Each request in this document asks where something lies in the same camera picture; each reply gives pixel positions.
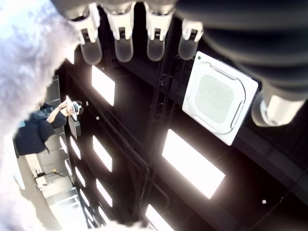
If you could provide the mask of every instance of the ceiling air conditioner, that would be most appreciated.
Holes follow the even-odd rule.
[[[231,145],[257,87],[247,75],[198,51],[182,109]]]

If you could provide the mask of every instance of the person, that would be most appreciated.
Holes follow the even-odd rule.
[[[24,126],[27,124],[36,124],[41,120],[47,120],[54,129],[60,128],[66,124],[66,118],[71,115],[80,115],[83,113],[83,108],[80,107],[79,111],[75,113],[74,103],[79,106],[82,105],[81,101],[68,102],[65,100],[57,107],[52,106],[45,102],[40,102],[40,109],[30,114],[30,118],[25,121]]]

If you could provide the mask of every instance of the ceiling light panel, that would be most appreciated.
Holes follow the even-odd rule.
[[[104,219],[104,221],[108,224],[110,223],[109,218],[107,217],[107,215],[104,213],[104,211],[102,210],[101,207],[98,207],[98,212],[100,213],[101,217]]]
[[[145,215],[157,231],[174,231],[151,205],[148,206]]]
[[[114,106],[116,84],[95,66],[92,66],[92,86],[111,106]]]
[[[66,145],[65,145],[65,143],[64,143],[64,141],[63,141],[61,136],[60,136],[60,144],[61,144],[63,150],[65,151],[65,153],[67,154],[67,147],[66,147]]]
[[[73,175],[72,174],[72,169],[71,169],[71,167],[68,164],[68,159],[64,160],[64,162],[65,162],[65,167],[66,167],[68,173],[72,176]]]
[[[95,136],[93,136],[93,149],[106,168],[112,172],[112,158]]]
[[[90,220],[94,221],[91,213],[87,210],[87,208],[85,208],[85,211],[86,211],[86,214],[88,215],[88,217],[90,218]]]
[[[79,150],[79,148],[77,147],[77,145],[76,145],[76,143],[75,143],[73,137],[70,137],[70,140],[71,140],[71,145],[72,145],[72,147],[73,147],[73,149],[74,149],[76,155],[78,156],[79,160],[81,160],[80,150]]]
[[[208,199],[225,177],[225,174],[170,129],[163,157]]]
[[[106,189],[102,186],[102,184],[100,183],[98,179],[96,179],[96,186],[97,186],[98,191],[100,191],[101,195],[106,200],[106,202],[110,205],[110,207],[112,207],[112,198],[108,194]]]
[[[83,200],[86,202],[87,206],[90,206],[89,200],[87,199],[86,195],[83,193],[82,190],[80,190],[80,195],[83,198]]]
[[[80,180],[81,184],[83,185],[83,187],[85,187],[86,186],[86,182],[85,182],[84,178],[82,177],[82,175],[79,172],[77,167],[75,167],[75,171],[76,171],[76,175],[77,175],[78,179]]]
[[[92,224],[92,222],[88,219],[88,223],[91,226],[91,229],[95,229],[94,225]]]

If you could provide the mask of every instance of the recessed light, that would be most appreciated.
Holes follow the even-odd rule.
[[[225,174],[171,129],[168,130],[163,157],[208,199],[225,177]]]

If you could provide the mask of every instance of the hair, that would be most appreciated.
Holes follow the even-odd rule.
[[[82,106],[82,101],[80,101],[80,100],[75,100],[75,102],[78,103],[78,105]],[[78,114],[78,115],[81,115],[81,114],[83,113],[83,111],[84,111],[84,109],[83,109],[83,107],[81,107],[81,108],[79,109],[79,114]]]

